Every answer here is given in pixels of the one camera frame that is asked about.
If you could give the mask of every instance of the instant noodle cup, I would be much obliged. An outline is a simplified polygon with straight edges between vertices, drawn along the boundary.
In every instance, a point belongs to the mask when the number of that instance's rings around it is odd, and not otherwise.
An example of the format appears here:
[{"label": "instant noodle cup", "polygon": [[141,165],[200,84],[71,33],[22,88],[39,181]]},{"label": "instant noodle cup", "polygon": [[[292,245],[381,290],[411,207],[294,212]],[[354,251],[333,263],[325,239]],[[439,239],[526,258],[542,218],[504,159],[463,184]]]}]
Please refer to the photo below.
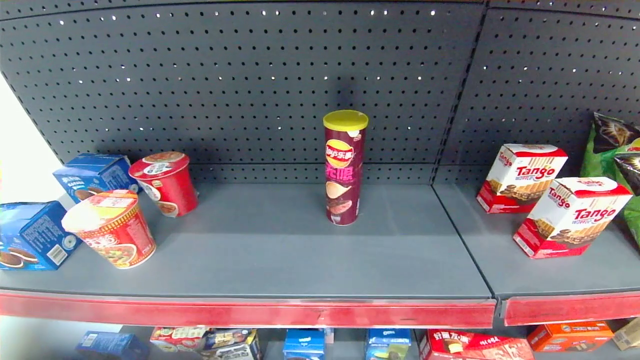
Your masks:
[{"label": "instant noodle cup", "polygon": [[355,110],[324,116],[326,216],[335,225],[358,218],[364,160],[364,133],[369,118]]},{"label": "instant noodle cup", "polygon": [[81,201],[62,218],[62,227],[119,269],[138,266],[156,251],[138,196],[130,190],[111,190]]},{"label": "instant noodle cup", "polygon": [[177,151],[160,152],[136,161],[129,175],[167,217],[181,217],[198,206],[189,176],[189,157]]}]

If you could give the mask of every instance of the blue box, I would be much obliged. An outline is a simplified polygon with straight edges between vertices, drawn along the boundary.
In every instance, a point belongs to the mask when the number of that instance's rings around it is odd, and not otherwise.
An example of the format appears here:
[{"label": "blue box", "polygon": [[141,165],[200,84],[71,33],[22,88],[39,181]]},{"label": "blue box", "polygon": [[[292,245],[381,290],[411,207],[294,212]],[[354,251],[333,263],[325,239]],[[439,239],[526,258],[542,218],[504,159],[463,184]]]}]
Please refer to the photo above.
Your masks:
[{"label": "blue box", "polygon": [[82,242],[62,228],[57,201],[0,204],[0,269],[56,270]]},{"label": "blue box", "polygon": [[403,360],[410,346],[409,329],[369,329],[365,360]]},{"label": "blue box", "polygon": [[77,204],[108,190],[140,192],[138,182],[129,176],[130,166],[124,155],[81,154],[54,171],[53,176]]},{"label": "blue box", "polygon": [[287,338],[282,349],[285,359],[324,359],[324,331],[287,330]]},{"label": "blue box", "polygon": [[76,351],[91,360],[146,360],[149,347],[134,334],[87,331]]}]

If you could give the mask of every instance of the chip bag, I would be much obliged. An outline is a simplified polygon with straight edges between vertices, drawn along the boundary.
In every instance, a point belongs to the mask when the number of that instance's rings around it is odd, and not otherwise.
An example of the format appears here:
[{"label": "chip bag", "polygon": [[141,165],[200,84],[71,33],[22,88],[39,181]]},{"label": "chip bag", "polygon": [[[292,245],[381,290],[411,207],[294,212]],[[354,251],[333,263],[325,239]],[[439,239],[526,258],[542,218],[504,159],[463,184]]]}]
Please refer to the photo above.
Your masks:
[{"label": "chip bag", "polygon": [[623,152],[614,156],[616,181],[634,196],[622,211],[631,234],[640,245],[640,152]]},{"label": "chip bag", "polygon": [[584,152],[580,176],[606,176],[616,180],[613,157],[618,153],[630,151],[640,151],[640,127],[593,113],[593,127]]}]

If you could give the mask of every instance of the cookie image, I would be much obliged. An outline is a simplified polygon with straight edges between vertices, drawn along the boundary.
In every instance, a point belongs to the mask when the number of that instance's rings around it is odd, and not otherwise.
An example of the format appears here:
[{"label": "cookie image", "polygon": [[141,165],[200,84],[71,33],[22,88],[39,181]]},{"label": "cookie image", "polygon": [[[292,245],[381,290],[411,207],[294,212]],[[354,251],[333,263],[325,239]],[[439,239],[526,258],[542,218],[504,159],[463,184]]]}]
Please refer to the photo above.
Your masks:
[{"label": "cookie image", "polygon": [[0,264],[8,268],[24,268],[24,261],[22,258],[10,252],[0,251]]},{"label": "cookie image", "polygon": [[76,192],[74,192],[74,194],[80,200],[86,200],[86,199],[89,199],[90,197],[95,195],[94,193],[89,192],[89,191],[84,190],[84,189],[78,189],[78,190],[76,190]]},{"label": "cookie image", "polygon": [[346,193],[351,188],[350,186],[345,188],[339,183],[334,183],[333,181],[327,181],[324,187],[326,188],[326,195],[330,199],[336,199],[340,197],[342,194]]},{"label": "cookie image", "polygon": [[329,203],[329,206],[327,206],[327,208],[329,209],[329,211],[331,211],[332,214],[339,215],[347,211],[352,204],[353,202],[351,200],[333,201]]},{"label": "cookie image", "polygon": [[22,258],[22,260],[25,263],[29,263],[29,264],[37,264],[38,263],[38,258],[36,258],[35,255],[33,255],[32,253],[22,250],[22,249],[18,249],[17,247],[10,247],[9,249],[10,253],[12,253],[13,255],[16,255],[20,258]]}]

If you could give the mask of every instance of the orange box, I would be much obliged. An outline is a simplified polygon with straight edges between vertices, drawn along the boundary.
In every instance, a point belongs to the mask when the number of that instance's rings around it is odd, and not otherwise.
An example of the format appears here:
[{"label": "orange box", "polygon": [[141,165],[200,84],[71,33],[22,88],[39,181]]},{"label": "orange box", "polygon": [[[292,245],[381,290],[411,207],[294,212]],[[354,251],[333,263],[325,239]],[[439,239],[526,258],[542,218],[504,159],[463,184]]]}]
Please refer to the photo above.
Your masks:
[{"label": "orange box", "polygon": [[613,337],[605,322],[570,322],[540,325],[529,334],[538,352],[592,351]]}]

